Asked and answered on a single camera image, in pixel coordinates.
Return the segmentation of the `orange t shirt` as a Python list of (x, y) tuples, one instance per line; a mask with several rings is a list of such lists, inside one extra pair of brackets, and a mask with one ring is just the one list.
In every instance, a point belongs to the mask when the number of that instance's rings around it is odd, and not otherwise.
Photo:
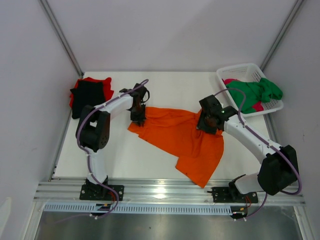
[(197, 129), (199, 118), (200, 113), (148, 106), (143, 126), (131, 123), (128, 130), (176, 156), (176, 169), (204, 188), (223, 156), (224, 138), (220, 130), (209, 134)]

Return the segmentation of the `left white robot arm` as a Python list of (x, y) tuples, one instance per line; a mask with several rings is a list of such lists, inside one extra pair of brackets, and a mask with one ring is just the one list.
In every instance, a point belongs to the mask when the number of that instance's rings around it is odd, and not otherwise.
[(87, 180), (94, 184), (91, 194), (97, 200), (108, 196), (109, 188), (103, 184), (107, 178), (105, 160), (99, 153), (110, 139), (111, 121), (124, 111), (130, 112), (130, 121), (139, 127), (146, 120), (145, 96), (150, 97), (150, 92), (145, 87), (148, 79), (136, 83), (134, 88), (124, 88), (118, 95), (104, 103), (83, 108), (76, 130), (78, 147), (85, 152), (87, 161)]

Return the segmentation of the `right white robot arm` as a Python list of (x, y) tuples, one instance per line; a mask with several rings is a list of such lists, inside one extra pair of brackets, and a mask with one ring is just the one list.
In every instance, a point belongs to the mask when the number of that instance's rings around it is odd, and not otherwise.
[(274, 196), (285, 192), (285, 188), (298, 183), (295, 194), (302, 189), (296, 150), (282, 146), (254, 130), (245, 121), (242, 113), (232, 106), (222, 107), (219, 100), (210, 95), (199, 102), (201, 106), (197, 128), (215, 135), (226, 132), (245, 146), (260, 162), (257, 173), (242, 175), (230, 182), (228, 196), (239, 202), (250, 192), (265, 192)]

